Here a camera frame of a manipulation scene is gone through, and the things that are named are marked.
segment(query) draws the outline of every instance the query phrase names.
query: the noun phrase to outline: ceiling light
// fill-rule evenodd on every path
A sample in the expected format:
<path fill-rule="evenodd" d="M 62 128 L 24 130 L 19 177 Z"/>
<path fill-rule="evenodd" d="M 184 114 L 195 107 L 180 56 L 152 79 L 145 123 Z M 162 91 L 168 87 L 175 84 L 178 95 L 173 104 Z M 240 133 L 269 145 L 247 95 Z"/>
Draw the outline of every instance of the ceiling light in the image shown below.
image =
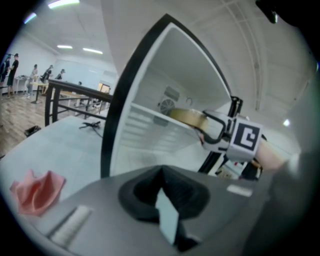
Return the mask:
<path fill-rule="evenodd" d="M 103 52 L 99 51 L 99 50 L 92 50 L 92 49 L 88 49 L 88 48 L 83 48 L 83 50 L 85 50 L 87 52 L 96 53 L 96 54 L 103 54 Z"/>
<path fill-rule="evenodd" d="M 64 49 L 72 49 L 72 46 L 70 45 L 57 45 L 58 48 L 64 48 Z"/>
<path fill-rule="evenodd" d="M 31 13 L 24 21 L 24 24 L 27 24 L 28 21 L 32 20 L 34 17 L 36 17 L 37 15 L 33 12 Z"/>
<path fill-rule="evenodd" d="M 79 3 L 80 3 L 79 0 L 59 0 L 59 1 L 49 3 L 48 6 L 50 9 L 53 9 L 59 6 L 64 6 L 69 4 L 79 4 Z"/>
<path fill-rule="evenodd" d="M 289 126 L 290 125 L 290 121 L 288 119 L 286 119 L 284 122 L 283 122 L 283 125 L 284 126 Z"/>

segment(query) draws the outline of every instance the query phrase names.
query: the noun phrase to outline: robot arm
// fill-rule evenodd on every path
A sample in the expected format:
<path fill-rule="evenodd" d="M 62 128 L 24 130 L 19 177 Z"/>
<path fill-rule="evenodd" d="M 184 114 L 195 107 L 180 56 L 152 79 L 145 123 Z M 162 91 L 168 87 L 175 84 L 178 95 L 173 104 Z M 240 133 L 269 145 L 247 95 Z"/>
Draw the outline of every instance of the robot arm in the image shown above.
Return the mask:
<path fill-rule="evenodd" d="M 262 136 L 262 125 L 239 116 L 229 117 L 219 112 L 208 113 L 206 110 L 203 113 L 222 125 L 218 138 L 212 138 L 195 128 L 206 150 L 225 153 L 231 161 L 237 162 L 249 162 L 255 157 Z"/>

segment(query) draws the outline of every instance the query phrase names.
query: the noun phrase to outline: tape roll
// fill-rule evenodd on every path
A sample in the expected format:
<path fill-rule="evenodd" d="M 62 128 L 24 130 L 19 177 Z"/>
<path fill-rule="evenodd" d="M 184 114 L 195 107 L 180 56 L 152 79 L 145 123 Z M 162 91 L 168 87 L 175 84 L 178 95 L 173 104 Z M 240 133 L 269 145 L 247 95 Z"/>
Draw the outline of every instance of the tape roll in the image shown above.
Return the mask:
<path fill-rule="evenodd" d="M 202 131 L 208 129 L 208 118 L 200 111 L 195 109 L 171 109 L 169 116 L 186 125 L 196 127 Z"/>

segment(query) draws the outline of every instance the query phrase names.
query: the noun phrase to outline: pink cloth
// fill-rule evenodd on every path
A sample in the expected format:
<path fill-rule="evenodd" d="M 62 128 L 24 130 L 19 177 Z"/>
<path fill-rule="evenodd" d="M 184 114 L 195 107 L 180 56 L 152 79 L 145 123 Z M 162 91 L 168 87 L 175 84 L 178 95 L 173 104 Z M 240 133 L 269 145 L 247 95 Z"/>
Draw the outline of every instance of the pink cloth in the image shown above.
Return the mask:
<path fill-rule="evenodd" d="M 50 170 L 41 177 L 28 170 L 22 182 L 14 181 L 10 187 L 18 203 L 18 213 L 36 216 L 44 213 L 59 198 L 65 180 Z"/>

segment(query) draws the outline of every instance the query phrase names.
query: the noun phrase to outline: metal railing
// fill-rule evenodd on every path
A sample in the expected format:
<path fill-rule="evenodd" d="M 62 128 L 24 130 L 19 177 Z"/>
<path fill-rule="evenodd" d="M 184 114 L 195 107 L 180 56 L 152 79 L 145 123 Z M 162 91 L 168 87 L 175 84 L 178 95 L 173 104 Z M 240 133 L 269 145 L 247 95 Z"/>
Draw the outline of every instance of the metal railing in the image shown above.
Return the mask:
<path fill-rule="evenodd" d="M 72 92 L 76 93 L 75 97 L 60 98 L 62 92 Z M 94 117 L 98 119 L 105 120 L 105 116 L 101 116 L 89 111 L 90 106 L 99 105 L 99 113 L 101 111 L 103 103 L 111 103 L 113 96 L 100 92 L 98 90 L 90 89 L 80 85 L 76 85 L 69 82 L 62 82 L 59 80 L 49 80 L 48 89 L 46 91 L 46 100 L 45 100 L 45 110 L 44 110 L 44 123 L 45 126 L 50 124 L 50 118 L 52 118 L 52 123 L 58 120 L 58 114 L 67 111 L 73 111 L 77 115 L 84 115 L 84 119 L 87 117 Z M 69 105 L 61 104 L 63 101 L 87 101 L 87 104 L 77 105 L 75 107 L 70 107 Z"/>

